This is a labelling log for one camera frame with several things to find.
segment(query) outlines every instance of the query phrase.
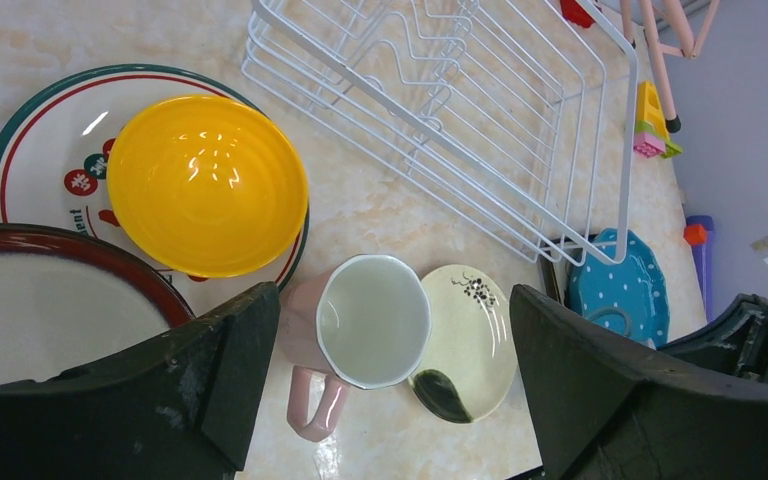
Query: mug handle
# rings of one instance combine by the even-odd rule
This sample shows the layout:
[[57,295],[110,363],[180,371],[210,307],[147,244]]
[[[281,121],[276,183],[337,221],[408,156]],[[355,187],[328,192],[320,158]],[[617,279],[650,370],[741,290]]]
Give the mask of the mug handle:
[[308,421],[307,410],[310,403],[310,379],[312,377],[313,370],[298,365],[293,366],[293,379],[290,381],[290,401],[287,404],[287,423],[305,440],[320,442],[334,432],[351,386],[333,373],[326,374],[325,391],[322,392],[322,399],[319,401],[313,418]]
[[590,315],[587,315],[587,320],[590,322],[595,322],[596,320],[604,317],[605,315],[615,314],[623,317],[623,322],[625,323],[625,332],[623,333],[626,337],[631,337],[631,317],[626,313],[625,310],[617,307],[602,307]]

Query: white plate with red and green rim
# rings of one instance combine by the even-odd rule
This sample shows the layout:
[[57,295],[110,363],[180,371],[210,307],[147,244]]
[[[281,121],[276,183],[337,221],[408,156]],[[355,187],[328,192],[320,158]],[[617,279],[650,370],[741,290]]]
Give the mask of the white plate with red and green rim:
[[160,272],[197,316],[259,282],[274,281],[283,288],[301,259],[309,213],[293,245],[275,261],[223,279],[190,277],[159,264],[118,225],[104,184],[116,136],[144,108],[193,93],[220,95],[257,109],[215,80],[147,64],[87,70],[36,94],[0,133],[0,223],[60,227],[110,242]]

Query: white wire rack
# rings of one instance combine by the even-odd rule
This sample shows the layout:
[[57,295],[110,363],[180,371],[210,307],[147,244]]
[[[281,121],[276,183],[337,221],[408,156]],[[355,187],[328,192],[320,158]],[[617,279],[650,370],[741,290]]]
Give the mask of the white wire rack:
[[[242,72],[522,257],[580,264],[583,249],[616,263],[637,57],[581,5],[606,41],[583,37],[549,0],[253,0]],[[619,75],[606,55],[622,60]],[[620,81],[608,256],[588,236],[598,179],[610,176],[606,95]]]

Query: dish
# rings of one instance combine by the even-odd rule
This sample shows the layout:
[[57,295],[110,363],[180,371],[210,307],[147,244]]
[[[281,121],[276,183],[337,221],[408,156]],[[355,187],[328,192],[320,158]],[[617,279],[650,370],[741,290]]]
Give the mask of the dish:
[[250,273],[304,224],[307,175],[290,141],[257,110],[215,95],[152,105],[119,133],[107,192],[143,251],[201,277]]
[[480,420],[502,403],[516,373],[508,300],[490,277],[466,265],[434,270],[422,288],[433,327],[409,385],[443,420]]
[[0,384],[47,380],[192,318],[157,272],[113,245],[0,225]]
[[[615,241],[614,228],[603,230],[594,240]],[[613,245],[602,247],[613,255]],[[634,234],[628,232],[625,260],[605,265],[588,256],[569,275],[570,308],[593,323],[602,325],[632,340],[660,347],[667,342],[670,307],[667,285],[655,254]]]
[[92,169],[106,162],[125,123],[149,105],[190,93],[222,95],[254,107],[214,80],[159,65],[96,68],[39,92],[0,133],[0,222],[50,225],[110,242],[157,269],[196,315],[259,282],[286,286],[304,250],[307,219],[295,242],[269,265],[205,281],[173,271],[140,250],[119,227],[106,188],[99,188],[106,169]]

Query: pink mug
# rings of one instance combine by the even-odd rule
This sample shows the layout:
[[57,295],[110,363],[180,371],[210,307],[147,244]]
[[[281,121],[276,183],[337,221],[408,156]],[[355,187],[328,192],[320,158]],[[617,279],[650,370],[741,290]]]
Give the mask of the pink mug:
[[[405,380],[431,335],[431,307],[416,273],[388,255],[358,255],[293,288],[281,305],[278,344],[294,363],[287,423],[319,442],[334,431],[349,387]],[[308,420],[310,380],[325,391]]]

